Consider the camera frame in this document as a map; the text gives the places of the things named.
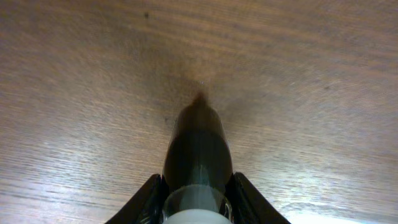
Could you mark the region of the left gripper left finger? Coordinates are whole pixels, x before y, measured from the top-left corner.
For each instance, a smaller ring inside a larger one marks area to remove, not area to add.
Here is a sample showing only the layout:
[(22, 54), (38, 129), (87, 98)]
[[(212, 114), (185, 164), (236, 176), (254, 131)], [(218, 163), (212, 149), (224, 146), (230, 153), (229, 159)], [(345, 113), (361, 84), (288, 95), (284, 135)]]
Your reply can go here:
[(169, 187), (160, 174), (151, 175), (129, 201), (106, 224), (161, 224)]

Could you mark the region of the dark bottle white cap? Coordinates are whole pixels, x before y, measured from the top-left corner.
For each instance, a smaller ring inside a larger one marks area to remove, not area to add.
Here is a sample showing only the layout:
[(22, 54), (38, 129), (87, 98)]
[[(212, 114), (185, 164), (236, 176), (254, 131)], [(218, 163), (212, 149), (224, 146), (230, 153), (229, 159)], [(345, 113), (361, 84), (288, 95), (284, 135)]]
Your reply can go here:
[(223, 126), (204, 93), (179, 114), (162, 171), (163, 223), (232, 223), (233, 165)]

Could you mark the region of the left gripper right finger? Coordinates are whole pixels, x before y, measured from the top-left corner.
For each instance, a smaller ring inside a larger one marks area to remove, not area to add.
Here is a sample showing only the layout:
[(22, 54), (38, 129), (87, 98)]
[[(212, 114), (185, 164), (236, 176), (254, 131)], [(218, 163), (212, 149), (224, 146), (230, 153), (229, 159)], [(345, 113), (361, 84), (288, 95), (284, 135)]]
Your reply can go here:
[(232, 206), (233, 223), (290, 224), (241, 172), (230, 178), (226, 198)]

